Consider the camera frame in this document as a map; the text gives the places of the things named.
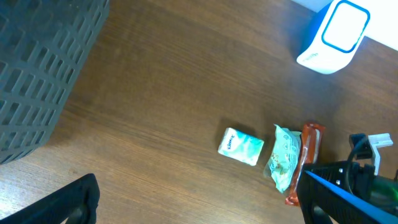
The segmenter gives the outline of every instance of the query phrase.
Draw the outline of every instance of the plastic wrapper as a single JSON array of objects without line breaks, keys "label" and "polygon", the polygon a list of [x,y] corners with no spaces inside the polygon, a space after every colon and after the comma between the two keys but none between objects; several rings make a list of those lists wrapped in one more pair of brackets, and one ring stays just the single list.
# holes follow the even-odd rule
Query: plastic wrapper
[{"label": "plastic wrapper", "polygon": [[304,164],[316,163],[324,130],[325,127],[317,123],[307,122],[304,124],[303,133],[301,135],[302,148],[300,151],[300,162],[294,171],[293,179],[290,183],[289,195],[285,199],[286,205],[300,205],[296,190],[302,167]]},{"label": "plastic wrapper", "polygon": [[289,131],[276,125],[276,141],[272,149],[271,157],[264,169],[265,176],[271,176],[276,188],[283,193],[290,185],[294,170],[300,154],[299,131]]}]

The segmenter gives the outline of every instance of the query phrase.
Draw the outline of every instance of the black plastic part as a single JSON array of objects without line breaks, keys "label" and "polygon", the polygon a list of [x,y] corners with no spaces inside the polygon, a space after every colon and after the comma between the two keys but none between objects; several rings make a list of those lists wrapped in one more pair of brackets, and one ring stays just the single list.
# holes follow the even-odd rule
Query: black plastic part
[{"label": "black plastic part", "polygon": [[298,182],[297,196],[306,224],[332,223],[330,217],[338,223],[378,223],[372,214],[362,212],[304,171]]},{"label": "black plastic part", "polygon": [[87,174],[21,211],[0,220],[0,224],[93,224],[100,200],[94,174]]},{"label": "black plastic part", "polygon": [[[351,170],[356,170],[358,169],[356,167],[357,163],[353,163],[351,165]],[[340,187],[341,189],[344,189],[348,191],[346,188],[345,184],[345,172],[347,172],[346,167],[348,166],[348,161],[339,161],[339,162],[332,162],[329,164],[306,164],[306,169],[309,170],[310,172],[313,172],[314,174],[320,176],[321,178],[331,182],[332,184]],[[353,182],[354,182],[354,172],[350,172],[349,175],[349,186],[351,188],[353,187]]]},{"label": "black plastic part", "polygon": [[[354,149],[357,143],[359,143],[363,138],[367,136],[363,133],[352,134],[349,136],[349,143],[351,144],[351,149]],[[372,158],[373,152],[369,141],[366,141],[361,145],[361,147],[355,152],[355,159],[370,159]]]},{"label": "black plastic part", "polygon": [[364,167],[360,167],[357,164],[358,169],[355,172],[351,171],[351,175],[353,176],[353,186],[352,191],[355,196],[359,197],[364,201],[369,201],[371,192],[372,192],[372,185],[374,181],[374,166],[365,164]]}]

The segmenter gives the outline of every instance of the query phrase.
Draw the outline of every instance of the small tissue packet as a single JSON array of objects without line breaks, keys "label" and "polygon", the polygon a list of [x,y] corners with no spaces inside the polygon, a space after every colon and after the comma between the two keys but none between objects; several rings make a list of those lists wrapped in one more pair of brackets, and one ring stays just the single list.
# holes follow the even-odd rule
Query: small tissue packet
[{"label": "small tissue packet", "polygon": [[227,128],[218,153],[255,166],[263,145],[264,141],[261,139]]}]

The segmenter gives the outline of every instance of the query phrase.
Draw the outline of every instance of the white plastic clip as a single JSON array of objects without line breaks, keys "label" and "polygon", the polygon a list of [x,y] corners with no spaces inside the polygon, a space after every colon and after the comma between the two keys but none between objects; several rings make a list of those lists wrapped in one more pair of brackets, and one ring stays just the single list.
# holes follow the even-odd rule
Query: white plastic clip
[{"label": "white plastic clip", "polygon": [[374,165],[374,175],[378,175],[381,160],[378,149],[381,147],[392,146],[393,142],[389,133],[373,134],[368,136],[368,139],[373,152],[372,163]]}]

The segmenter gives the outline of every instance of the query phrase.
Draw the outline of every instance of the green snack package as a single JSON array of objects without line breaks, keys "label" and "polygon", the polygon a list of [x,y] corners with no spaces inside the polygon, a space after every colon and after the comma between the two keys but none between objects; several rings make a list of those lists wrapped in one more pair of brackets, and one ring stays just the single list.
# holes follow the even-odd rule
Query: green snack package
[{"label": "green snack package", "polygon": [[276,188],[283,193],[289,186],[294,170],[296,169],[301,140],[299,131],[289,131],[276,125],[276,141],[271,157],[264,169],[265,176],[271,176]]}]

